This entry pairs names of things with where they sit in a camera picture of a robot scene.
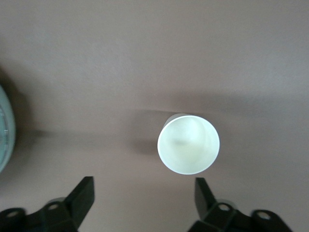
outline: round teal object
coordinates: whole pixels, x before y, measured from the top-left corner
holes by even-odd
[[[9,99],[0,87],[0,172],[8,163],[15,144],[15,120]]]

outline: white cup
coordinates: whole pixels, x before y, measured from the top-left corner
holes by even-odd
[[[175,114],[163,126],[158,139],[162,162],[179,174],[197,174],[209,168],[220,148],[213,125],[198,116]]]

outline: gray background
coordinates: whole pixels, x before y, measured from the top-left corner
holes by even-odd
[[[0,211],[35,212],[94,175],[80,231],[186,231],[194,178],[248,214],[309,214],[309,1],[2,0],[1,84],[18,141]],[[156,140],[174,113],[218,130],[206,171],[173,173]]]

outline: light blue plate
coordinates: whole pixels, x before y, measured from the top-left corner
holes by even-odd
[[[0,87],[0,172],[8,163],[15,143],[13,111],[4,90]]]

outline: cup rim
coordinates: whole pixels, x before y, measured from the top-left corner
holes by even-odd
[[[161,151],[160,151],[160,148],[159,148],[160,143],[161,143],[161,137],[162,137],[162,134],[164,133],[165,129],[166,129],[170,124],[172,124],[173,122],[175,122],[175,121],[177,121],[177,120],[179,120],[179,119],[185,118],[185,117],[198,118],[199,120],[202,120],[202,121],[204,121],[204,122],[207,122],[207,123],[210,125],[210,127],[214,129],[214,131],[215,131],[214,136],[216,136],[216,139],[218,140],[218,149],[217,149],[217,151],[216,151],[216,155],[215,155],[213,161],[210,162],[207,166],[203,167],[201,170],[197,170],[197,171],[190,172],[190,173],[179,172],[179,171],[176,171],[176,170],[172,169],[172,168],[165,162],[165,160],[162,158],[163,156],[161,155]],[[219,151],[220,151],[220,137],[219,137],[219,134],[218,134],[216,128],[215,128],[208,120],[206,120],[206,119],[204,119],[204,118],[202,118],[202,117],[200,117],[200,116],[184,114],[184,115],[182,115],[182,116],[179,116],[179,117],[176,117],[176,118],[172,119],[170,122],[168,122],[166,125],[164,125],[164,127],[163,127],[163,129],[161,130],[160,135],[159,135],[159,137],[158,137],[157,150],[158,150],[158,153],[159,153],[159,156],[160,156],[161,161],[162,161],[162,162],[164,163],[164,165],[167,166],[170,170],[172,170],[173,172],[179,173],[179,174],[193,175],[193,174],[197,174],[197,173],[200,173],[200,172],[202,172],[202,171],[208,169],[208,168],[215,162],[215,160],[216,160],[217,157],[218,157]]]

